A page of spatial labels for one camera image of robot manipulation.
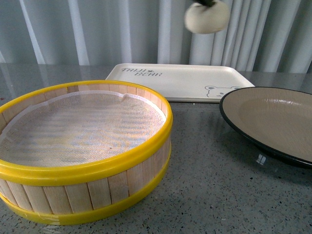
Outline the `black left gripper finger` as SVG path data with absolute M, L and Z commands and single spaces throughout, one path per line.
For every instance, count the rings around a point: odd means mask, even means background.
M 215 0 L 195 0 L 196 3 L 199 3 L 203 6 L 214 6 Z

